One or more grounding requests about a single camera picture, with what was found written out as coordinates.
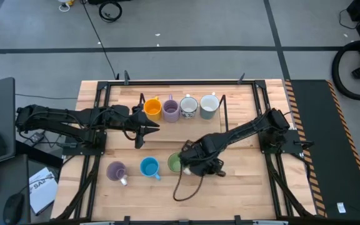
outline orange mug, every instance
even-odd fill
[[[148,119],[152,121],[158,121],[161,119],[162,103],[158,97],[148,99],[144,104],[144,112]]]

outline white paper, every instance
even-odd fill
[[[54,174],[46,167],[30,177],[30,205],[35,214],[43,210],[46,206],[55,200],[58,184],[56,183],[54,177]]]
[[[344,203],[343,202],[338,202],[337,203],[337,208],[338,208],[338,212],[339,213],[346,213],[347,211],[345,210],[344,207]]]

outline white mug with pattern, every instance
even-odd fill
[[[186,94],[186,97],[183,98],[180,102],[180,112],[181,115],[186,119],[191,119],[197,113],[198,101],[193,97],[190,97],[189,94]]]

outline green mug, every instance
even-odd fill
[[[179,173],[181,168],[179,154],[179,152],[176,152],[172,154],[167,160],[167,165],[169,166],[169,169],[175,173]]]

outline gray floor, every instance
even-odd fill
[[[356,31],[338,24],[338,12],[351,0],[269,0],[282,46],[343,46],[359,40]],[[108,24],[96,6],[87,6],[108,48],[165,46],[274,46],[263,0],[133,0],[122,2],[123,15]],[[5,0],[0,8],[0,49],[100,48],[82,5],[58,11],[52,0]],[[344,23],[352,26],[347,14]],[[291,79],[330,79],[335,52],[284,52]],[[283,78],[276,51],[109,52],[117,73],[131,79]],[[360,93],[350,78],[360,56],[346,54],[341,74],[346,86]],[[76,97],[82,80],[113,79],[101,52],[0,54],[0,78],[16,79],[21,94]],[[360,154],[360,101],[337,94]],[[75,100],[16,97],[17,107],[40,104],[74,109]],[[48,133],[50,140],[56,135]],[[57,148],[39,146],[59,154]],[[38,166],[32,165],[35,173]],[[50,210],[33,221],[44,221]]]

